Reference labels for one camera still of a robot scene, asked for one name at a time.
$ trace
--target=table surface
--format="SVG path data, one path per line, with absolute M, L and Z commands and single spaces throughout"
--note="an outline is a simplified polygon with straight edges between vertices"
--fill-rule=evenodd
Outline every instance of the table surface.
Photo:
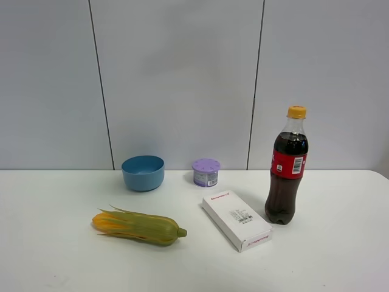
M 389 291 L 389 180 L 368 170 L 307 171 L 294 219 L 238 253 L 200 207 L 234 190 L 264 216 L 269 171 L 220 171 L 204 189 L 166 171 L 148 193 L 120 171 L 0 171 L 0 287 L 6 292 Z M 98 236 L 109 205 L 173 218 L 168 247 Z

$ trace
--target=cola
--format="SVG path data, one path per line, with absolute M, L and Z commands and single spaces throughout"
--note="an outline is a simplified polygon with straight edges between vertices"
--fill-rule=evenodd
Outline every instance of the cola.
M 274 142 L 270 191 L 265 204 L 266 215 L 277 224 L 288 224 L 295 214 L 297 190 L 308 154 L 303 129 L 306 108 L 291 106 L 287 116 L 287 124 Z

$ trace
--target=barcode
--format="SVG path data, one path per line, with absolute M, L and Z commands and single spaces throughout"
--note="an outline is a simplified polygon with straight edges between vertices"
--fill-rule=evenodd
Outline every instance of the barcode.
M 253 216 L 249 215 L 247 217 L 240 218 L 238 221 L 239 221 L 239 223 L 243 223 L 244 224 L 244 223 L 253 221 L 252 218 L 253 218 Z
M 301 173 L 301 167 L 303 166 L 303 160 L 304 160 L 304 157 L 296 157 L 294 159 L 294 165 L 293 165 L 293 171 L 292 171 L 293 175 L 297 175 L 297 174 Z
M 213 186 L 214 184 L 216 184 L 218 182 L 218 179 L 216 178 L 216 179 L 214 179 L 213 181 L 209 181 L 208 182 L 208 186 L 210 187 L 210 186 Z

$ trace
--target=red bottle label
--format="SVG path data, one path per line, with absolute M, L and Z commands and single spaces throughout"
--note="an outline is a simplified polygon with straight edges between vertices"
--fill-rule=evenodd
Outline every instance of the red bottle label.
M 271 171 L 282 178 L 302 178 L 306 155 L 285 155 L 274 150 Z

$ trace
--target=purple lid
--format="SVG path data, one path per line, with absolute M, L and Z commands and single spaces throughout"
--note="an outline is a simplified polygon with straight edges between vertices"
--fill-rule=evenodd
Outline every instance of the purple lid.
M 213 173 L 220 170 L 220 162 L 210 158 L 202 158 L 192 163 L 193 170 L 202 173 Z

